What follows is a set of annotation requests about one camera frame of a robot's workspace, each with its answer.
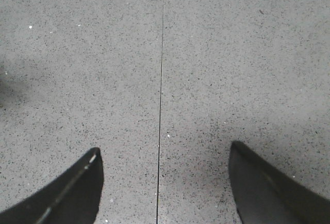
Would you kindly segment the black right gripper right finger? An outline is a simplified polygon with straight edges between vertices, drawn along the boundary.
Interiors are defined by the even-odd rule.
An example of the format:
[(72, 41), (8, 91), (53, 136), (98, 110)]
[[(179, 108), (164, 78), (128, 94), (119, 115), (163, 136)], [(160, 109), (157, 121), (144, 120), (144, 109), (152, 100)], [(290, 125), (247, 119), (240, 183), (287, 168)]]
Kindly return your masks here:
[(228, 172), (242, 223), (329, 223), (329, 200), (234, 141)]

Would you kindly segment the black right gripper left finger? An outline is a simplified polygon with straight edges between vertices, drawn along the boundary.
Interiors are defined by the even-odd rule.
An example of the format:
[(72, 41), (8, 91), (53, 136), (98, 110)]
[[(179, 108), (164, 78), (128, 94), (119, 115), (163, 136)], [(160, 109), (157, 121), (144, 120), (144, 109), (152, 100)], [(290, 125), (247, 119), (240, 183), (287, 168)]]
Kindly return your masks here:
[(1, 223), (94, 223), (103, 184), (101, 151), (92, 148), (44, 188), (1, 212)]

